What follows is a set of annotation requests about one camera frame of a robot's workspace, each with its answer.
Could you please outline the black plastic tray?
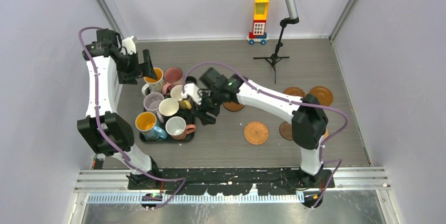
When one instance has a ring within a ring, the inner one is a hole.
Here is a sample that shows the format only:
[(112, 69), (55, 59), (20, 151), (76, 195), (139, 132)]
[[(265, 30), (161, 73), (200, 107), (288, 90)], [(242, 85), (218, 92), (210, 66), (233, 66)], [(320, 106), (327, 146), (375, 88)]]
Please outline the black plastic tray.
[(182, 84), (167, 86), (165, 92), (153, 92), (144, 98), (144, 112), (135, 120), (140, 140), (144, 143), (191, 141), (196, 130), (195, 103), (182, 97)]

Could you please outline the brown wooden coaster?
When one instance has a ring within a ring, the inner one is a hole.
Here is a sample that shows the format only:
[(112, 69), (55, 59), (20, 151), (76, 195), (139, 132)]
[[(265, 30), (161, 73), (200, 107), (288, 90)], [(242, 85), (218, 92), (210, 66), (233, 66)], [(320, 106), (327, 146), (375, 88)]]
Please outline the brown wooden coaster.
[(231, 112), (237, 112), (242, 110), (245, 106), (239, 103), (235, 103), (235, 102), (226, 102), (223, 103), (223, 106)]
[(332, 91), (325, 86), (315, 86), (310, 90), (309, 94), (315, 96), (319, 104), (323, 106), (330, 106), (334, 101)]
[(299, 96), (299, 97), (305, 97), (306, 93), (299, 87), (288, 87), (283, 91), (284, 94), (290, 95), (290, 96)]

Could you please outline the white mug terracotta handle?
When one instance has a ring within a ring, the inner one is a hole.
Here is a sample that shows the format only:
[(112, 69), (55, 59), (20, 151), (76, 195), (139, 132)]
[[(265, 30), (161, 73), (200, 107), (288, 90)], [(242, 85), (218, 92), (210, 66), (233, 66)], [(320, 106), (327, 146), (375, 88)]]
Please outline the white mug terracotta handle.
[(184, 140), (187, 135), (196, 131), (196, 125), (187, 124), (182, 117), (174, 116), (167, 120), (165, 130), (174, 140)]

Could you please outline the white mug yellow handle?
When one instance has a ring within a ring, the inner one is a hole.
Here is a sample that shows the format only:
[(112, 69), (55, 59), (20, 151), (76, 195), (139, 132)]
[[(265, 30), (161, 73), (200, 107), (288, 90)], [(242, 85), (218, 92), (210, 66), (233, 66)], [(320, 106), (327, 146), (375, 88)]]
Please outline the white mug yellow handle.
[(192, 109), (192, 104), (186, 98), (182, 97), (183, 85), (177, 85), (170, 91), (170, 97), (178, 102), (180, 109)]

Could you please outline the blue mug orange inside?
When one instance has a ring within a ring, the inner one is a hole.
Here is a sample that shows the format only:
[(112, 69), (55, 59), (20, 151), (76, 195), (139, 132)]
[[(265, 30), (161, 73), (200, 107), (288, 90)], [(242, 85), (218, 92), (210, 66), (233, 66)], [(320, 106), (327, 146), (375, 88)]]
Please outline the blue mug orange inside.
[(157, 116), (151, 112), (143, 112), (136, 117), (135, 126), (145, 141), (166, 139), (167, 132), (162, 128)]

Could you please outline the woven rattan coaster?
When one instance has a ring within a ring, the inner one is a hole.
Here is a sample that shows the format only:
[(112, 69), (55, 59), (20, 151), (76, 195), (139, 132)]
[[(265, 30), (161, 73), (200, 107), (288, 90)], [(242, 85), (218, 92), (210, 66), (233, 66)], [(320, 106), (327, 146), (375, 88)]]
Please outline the woven rattan coaster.
[(328, 130), (326, 129), (326, 130), (325, 130), (325, 133), (323, 134), (323, 138), (326, 139), (326, 138), (328, 137), (328, 135), (329, 135), (329, 132), (328, 132)]
[(268, 127), (259, 121), (249, 122), (244, 128), (244, 137), (250, 144), (264, 144), (269, 137)]

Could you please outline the black tripod microphone stand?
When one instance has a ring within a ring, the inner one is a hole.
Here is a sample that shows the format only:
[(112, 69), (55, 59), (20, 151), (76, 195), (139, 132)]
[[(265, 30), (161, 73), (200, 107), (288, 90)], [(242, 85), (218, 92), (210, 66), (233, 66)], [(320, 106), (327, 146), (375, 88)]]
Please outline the black tripod microphone stand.
[(280, 48), (283, 46), (282, 43), (282, 36), (284, 33), (285, 28), (288, 26), (288, 24), (297, 24), (299, 23), (299, 17), (296, 18), (284, 18), (280, 21), (280, 27), (281, 27), (281, 31), (280, 31), (280, 35), (275, 47), (275, 51), (273, 54), (271, 54), (270, 57), (253, 57), (254, 60), (259, 60), (259, 59), (264, 59), (273, 69), (273, 79), (274, 79), (274, 84), (277, 83), (277, 72), (276, 72), (276, 65), (278, 62), (280, 62), (282, 59), (287, 59), (290, 58), (289, 56), (278, 56), (278, 53), (280, 51)]

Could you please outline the cream white mug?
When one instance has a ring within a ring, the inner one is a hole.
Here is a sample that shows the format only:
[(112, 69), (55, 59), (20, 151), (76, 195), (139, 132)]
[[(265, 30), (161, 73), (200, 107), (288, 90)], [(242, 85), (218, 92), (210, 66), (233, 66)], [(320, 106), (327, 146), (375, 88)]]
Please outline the cream white mug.
[(159, 104), (159, 113), (164, 117), (171, 117), (179, 110), (179, 103), (173, 98), (166, 98)]

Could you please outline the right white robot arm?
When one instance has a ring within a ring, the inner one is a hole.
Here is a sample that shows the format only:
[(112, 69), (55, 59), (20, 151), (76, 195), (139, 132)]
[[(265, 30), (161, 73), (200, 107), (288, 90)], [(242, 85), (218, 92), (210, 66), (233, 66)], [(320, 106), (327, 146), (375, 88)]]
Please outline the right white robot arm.
[(196, 116), (203, 125), (215, 124), (220, 106), (227, 102), (256, 107), (275, 115), (291, 124), (292, 140), (301, 153), (299, 177), (302, 184), (311, 188), (321, 181), (321, 150), (328, 118), (315, 96), (286, 95), (239, 74), (227, 78), (212, 67), (201, 75), (200, 81), (204, 88), (186, 84), (181, 96), (191, 98), (198, 105)]

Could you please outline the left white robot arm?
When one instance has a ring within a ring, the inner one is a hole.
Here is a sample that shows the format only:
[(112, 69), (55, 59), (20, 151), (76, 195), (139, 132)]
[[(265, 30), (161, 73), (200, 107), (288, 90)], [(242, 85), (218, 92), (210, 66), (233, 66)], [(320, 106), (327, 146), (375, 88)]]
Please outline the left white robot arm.
[(89, 74), (89, 102), (84, 119), (77, 121), (77, 130), (92, 151), (113, 157), (130, 169), (128, 179), (156, 189), (161, 183), (156, 162), (135, 144), (132, 126), (117, 112), (123, 85), (137, 84), (142, 77), (155, 77), (149, 50), (139, 62), (134, 36), (122, 39), (120, 33), (94, 27), (96, 40), (85, 44), (84, 31), (78, 32), (82, 56)]

